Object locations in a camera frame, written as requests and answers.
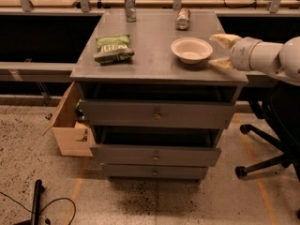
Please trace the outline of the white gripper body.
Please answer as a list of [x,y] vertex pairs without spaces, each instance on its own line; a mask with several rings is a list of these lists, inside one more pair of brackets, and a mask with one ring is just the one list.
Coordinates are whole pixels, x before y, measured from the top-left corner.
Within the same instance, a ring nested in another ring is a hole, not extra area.
[[250,57],[253,49],[262,41],[253,37],[238,40],[231,48],[232,66],[241,71],[251,71]]

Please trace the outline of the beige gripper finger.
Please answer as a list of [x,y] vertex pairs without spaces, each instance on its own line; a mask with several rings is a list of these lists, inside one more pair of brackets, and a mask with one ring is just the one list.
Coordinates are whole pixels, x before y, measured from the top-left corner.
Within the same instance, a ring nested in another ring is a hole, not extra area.
[[233,69],[233,64],[229,56],[210,59],[208,64],[218,68]]
[[216,41],[223,49],[230,49],[241,37],[233,34],[214,34],[209,39]]

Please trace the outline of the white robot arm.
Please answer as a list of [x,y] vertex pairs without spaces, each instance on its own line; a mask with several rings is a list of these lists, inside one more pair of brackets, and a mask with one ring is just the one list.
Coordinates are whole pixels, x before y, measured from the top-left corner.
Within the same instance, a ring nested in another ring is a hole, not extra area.
[[228,56],[210,59],[210,65],[239,71],[258,71],[278,81],[300,85],[300,37],[291,38],[285,43],[233,34],[214,34],[210,39],[230,51]]

